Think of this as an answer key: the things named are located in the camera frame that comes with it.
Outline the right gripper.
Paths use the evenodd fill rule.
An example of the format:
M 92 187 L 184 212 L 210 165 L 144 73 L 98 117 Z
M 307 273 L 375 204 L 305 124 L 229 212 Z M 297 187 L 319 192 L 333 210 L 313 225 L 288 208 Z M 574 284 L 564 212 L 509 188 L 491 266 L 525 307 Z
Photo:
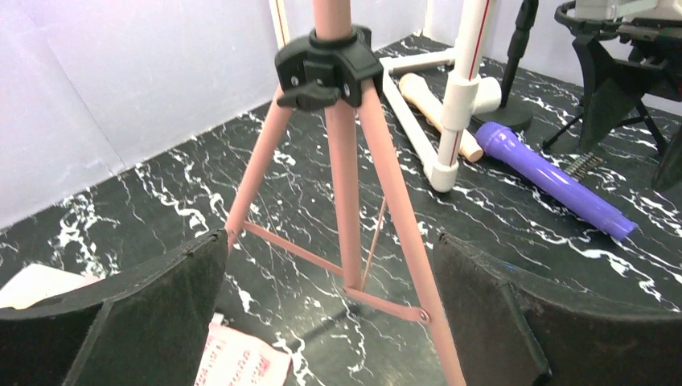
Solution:
M 681 21 L 635 18 L 621 23 L 618 34 L 632 46 L 628 60 L 616 60 L 593 36 L 573 41 L 583 77 L 582 126 L 578 149 L 593 150 L 632 110 L 632 121 L 651 125 L 642 102 L 645 93 L 670 101 L 681 100 Z M 678 129 L 668 143 L 651 181 L 666 191 L 681 182 L 681 140 Z

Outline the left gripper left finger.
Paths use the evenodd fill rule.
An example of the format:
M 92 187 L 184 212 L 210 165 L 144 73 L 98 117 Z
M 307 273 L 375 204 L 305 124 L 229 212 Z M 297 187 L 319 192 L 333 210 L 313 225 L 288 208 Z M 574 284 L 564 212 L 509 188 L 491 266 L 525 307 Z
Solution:
M 219 229 L 26 309 L 2 309 L 2 384 L 192 385 L 227 258 Z

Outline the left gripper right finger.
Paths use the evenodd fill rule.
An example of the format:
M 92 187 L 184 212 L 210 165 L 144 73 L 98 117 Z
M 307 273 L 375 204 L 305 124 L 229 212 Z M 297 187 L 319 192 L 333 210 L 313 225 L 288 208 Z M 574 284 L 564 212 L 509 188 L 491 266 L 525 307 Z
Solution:
M 550 281 L 443 232 L 433 272 L 469 385 L 678 385 L 681 316 Z

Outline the pink sheet music page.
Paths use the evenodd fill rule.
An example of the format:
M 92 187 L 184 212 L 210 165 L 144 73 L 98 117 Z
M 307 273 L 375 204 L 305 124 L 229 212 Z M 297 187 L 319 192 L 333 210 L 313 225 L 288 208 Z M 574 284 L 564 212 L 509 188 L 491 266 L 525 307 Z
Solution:
M 212 322 L 195 386 L 282 386 L 291 358 L 260 339 Z

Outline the black tripod mic stand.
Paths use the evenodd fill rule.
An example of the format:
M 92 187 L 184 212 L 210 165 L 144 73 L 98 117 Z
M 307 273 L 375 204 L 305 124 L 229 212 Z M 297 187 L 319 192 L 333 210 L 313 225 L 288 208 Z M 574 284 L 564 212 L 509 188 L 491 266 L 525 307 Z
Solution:
M 680 25 L 670 20 L 623 18 L 594 20 L 570 15 L 577 2 L 568 1 L 556 8 L 555 19 L 569 28 L 573 49 L 581 65 L 583 95 L 578 148 L 595 149 L 612 129 L 643 122 L 663 154 L 666 138 L 644 106 L 643 96 L 678 99 L 675 85 L 676 53 L 681 37 Z M 628 117 L 632 110 L 639 116 Z

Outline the white sheet music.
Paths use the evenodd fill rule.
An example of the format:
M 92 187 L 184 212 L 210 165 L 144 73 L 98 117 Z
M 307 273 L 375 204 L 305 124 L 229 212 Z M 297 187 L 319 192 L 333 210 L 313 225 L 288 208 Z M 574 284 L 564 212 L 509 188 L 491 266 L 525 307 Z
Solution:
M 36 302 L 99 281 L 93 275 L 69 273 L 40 264 L 30 264 L 1 288 L 1 308 L 26 309 Z

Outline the purple microphone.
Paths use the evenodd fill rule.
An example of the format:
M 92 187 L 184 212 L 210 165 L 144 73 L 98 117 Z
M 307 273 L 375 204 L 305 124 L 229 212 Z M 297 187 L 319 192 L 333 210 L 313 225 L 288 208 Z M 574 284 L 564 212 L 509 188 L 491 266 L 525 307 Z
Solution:
M 616 207 L 529 149 L 507 126 L 484 123 L 475 139 L 485 154 L 510 166 L 601 232 L 623 240 L 637 228 Z

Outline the black round-base mic stand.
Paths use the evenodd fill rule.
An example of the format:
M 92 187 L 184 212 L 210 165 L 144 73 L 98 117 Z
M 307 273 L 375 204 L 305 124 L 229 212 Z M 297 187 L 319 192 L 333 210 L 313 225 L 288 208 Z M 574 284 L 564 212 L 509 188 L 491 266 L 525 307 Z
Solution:
M 520 61 L 528 46 L 538 7 L 538 0 L 524 0 L 521 3 L 516 17 L 516 28 L 510 38 L 507 49 L 507 64 L 501 82 L 500 105 L 493 112 L 475 114 L 473 122 L 476 129 L 489 121 L 506 125 L 517 133 L 525 131 L 531 126 L 532 112 L 521 103 L 519 98 L 511 95 L 511 90 L 516 79 L 516 72 Z

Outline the pink microphone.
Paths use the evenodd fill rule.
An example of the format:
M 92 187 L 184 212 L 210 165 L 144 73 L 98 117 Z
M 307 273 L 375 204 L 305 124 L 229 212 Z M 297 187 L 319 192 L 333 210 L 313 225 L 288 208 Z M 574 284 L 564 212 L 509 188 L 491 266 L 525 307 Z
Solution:
M 444 133 L 441 123 L 442 103 L 430 91 L 422 76 L 415 73 L 404 74 L 399 80 L 398 88 L 408 103 L 416 107 L 439 133 Z M 483 149 L 467 129 L 462 132 L 459 154 L 469 162 L 477 162 L 483 156 Z

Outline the pink music stand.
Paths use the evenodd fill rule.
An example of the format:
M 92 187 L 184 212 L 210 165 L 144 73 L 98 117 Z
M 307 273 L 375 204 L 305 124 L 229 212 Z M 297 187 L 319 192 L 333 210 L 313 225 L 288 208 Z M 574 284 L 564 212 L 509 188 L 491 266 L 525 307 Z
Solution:
M 344 292 L 378 310 L 425 324 L 450 385 L 465 384 L 445 308 L 418 230 L 413 206 L 387 126 L 380 89 L 384 69 L 371 49 L 369 29 L 351 20 L 348 1 L 316 1 L 314 29 L 287 43 L 276 55 L 279 84 L 225 230 L 228 246 L 251 232 L 343 278 Z M 339 265 L 248 222 L 247 215 L 273 153 L 294 110 L 325 113 L 339 238 Z M 356 133 L 362 130 L 384 195 L 382 212 L 393 219 L 419 305 L 403 306 L 364 289 L 371 262 L 361 257 Z

